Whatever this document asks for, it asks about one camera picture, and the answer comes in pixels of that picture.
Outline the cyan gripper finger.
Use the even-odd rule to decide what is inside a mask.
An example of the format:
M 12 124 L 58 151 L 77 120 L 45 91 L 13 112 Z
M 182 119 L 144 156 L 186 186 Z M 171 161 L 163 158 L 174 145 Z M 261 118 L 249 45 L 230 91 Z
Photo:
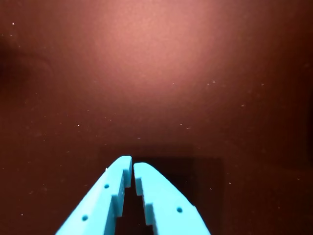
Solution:
M 145 223 L 155 235 L 209 235 L 197 208 L 158 170 L 134 164 L 136 194 L 142 197 Z
M 72 211 L 57 235 L 113 235 L 131 186 L 132 157 L 117 158 Z

